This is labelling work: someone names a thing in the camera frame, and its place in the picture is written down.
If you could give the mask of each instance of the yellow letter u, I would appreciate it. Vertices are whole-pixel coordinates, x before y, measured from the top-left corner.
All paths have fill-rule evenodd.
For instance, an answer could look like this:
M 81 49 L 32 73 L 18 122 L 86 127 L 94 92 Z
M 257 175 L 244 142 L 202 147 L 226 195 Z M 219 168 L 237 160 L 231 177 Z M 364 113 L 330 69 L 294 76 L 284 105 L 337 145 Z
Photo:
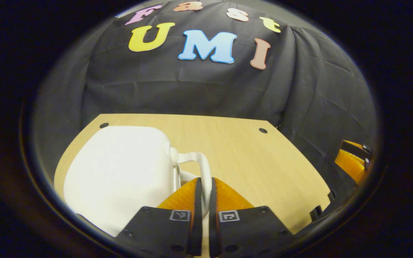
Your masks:
M 156 49 L 161 46 L 167 39 L 168 31 L 171 27 L 175 26 L 174 23 L 160 23 L 157 25 L 159 32 L 157 33 L 156 38 L 152 42 L 143 42 L 144 35 L 146 32 L 152 28 L 152 26 L 142 26 L 136 28 L 132 31 L 133 35 L 130 38 L 128 43 L 128 48 L 134 52 L 148 51 Z

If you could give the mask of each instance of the white jug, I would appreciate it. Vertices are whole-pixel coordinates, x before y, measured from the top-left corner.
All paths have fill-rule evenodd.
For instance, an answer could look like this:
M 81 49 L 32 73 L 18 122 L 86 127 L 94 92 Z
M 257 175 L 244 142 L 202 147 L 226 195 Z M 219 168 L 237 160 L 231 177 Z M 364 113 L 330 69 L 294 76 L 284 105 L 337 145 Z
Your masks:
M 202 153 L 178 153 L 159 129 L 108 126 L 81 148 L 64 182 L 64 197 L 76 214 L 117 236 L 143 206 L 157 207 L 197 176 L 179 163 L 197 161 L 202 179 L 202 214 L 208 213 L 212 179 Z

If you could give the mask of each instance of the wooden table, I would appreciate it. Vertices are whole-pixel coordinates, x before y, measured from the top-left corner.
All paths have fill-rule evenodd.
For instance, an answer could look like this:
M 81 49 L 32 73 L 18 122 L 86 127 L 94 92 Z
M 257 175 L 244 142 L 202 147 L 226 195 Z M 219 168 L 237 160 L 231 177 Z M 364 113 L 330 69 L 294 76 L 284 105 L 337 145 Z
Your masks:
M 324 210 L 330 203 L 330 190 L 323 178 L 269 122 L 162 114 L 97 116 L 73 140 L 59 161 L 54 187 L 62 199 L 71 162 L 103 123 L 155 127 L 168 136 L 180 153 L 203 152 L 213 177 L 227 183 L 255 207 L 269 206 L 293 234 L 311 223 L 310 212 L 316 206 Z M 200 176 L 196 162 L 181 164 L 181 168 Z M 203 222 L 202 256 L 208 257 L 208 219 Z

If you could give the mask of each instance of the blue letter m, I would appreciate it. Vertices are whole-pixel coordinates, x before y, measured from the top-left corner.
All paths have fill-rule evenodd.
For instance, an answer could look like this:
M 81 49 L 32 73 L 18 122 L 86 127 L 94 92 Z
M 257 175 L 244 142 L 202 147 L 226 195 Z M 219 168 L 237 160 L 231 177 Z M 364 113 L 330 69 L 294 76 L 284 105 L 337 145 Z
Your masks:
M 220 32 L 214 38 L 208 40 L 203 31 L 198 29 L 187 30 L 184 32 L 186 38 L 186 45 L 184 51 L 178 55 L 179 59 L 192 60 L 197 57 L 194 54 L 194 47 L 201 59 L 205 59 L 208 55 L 216 49 L 211 56 L 211 60 L 215 62 L 232 64 L 234 58 L 232 57 L 232 43 L 237 36 L 229 32 Z

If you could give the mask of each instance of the black cloth backdrop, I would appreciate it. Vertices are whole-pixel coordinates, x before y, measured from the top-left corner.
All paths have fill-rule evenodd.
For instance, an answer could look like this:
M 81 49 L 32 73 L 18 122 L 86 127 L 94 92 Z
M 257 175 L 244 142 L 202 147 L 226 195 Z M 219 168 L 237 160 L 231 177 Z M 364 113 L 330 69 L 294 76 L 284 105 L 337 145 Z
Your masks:
M 162 4 L 142 21 L 124 25 L 134 15 L 110 18 L 79 39 L 62 56 L 37 92 L 31 117 L 34 155 L 53 180 L 70 142 L 102 113 L 168 113 L 267 120 L 307 157 L 337 195 L 341 205 L 355 182 L 335 163 L 343 139 L 374 147 L 377 117 L 372 96 L 358 67 L 328 36 L 292 27 L 248 7 L 202 0 L 199 11 L 174 12 Z M 228 8 L 248 13 L 242 22 L 226 16 Z M 259 17 L 280 24 L 281 33 Z M 175 23 L 167 39 L 151 51 L 128 49 L 131 31 Z M 237 35 L 233 64 L 179 60 L 189 29 L 208 39 L 219 32 Z M 269 42 L 265 70 L 250 65 L 255 38 Z

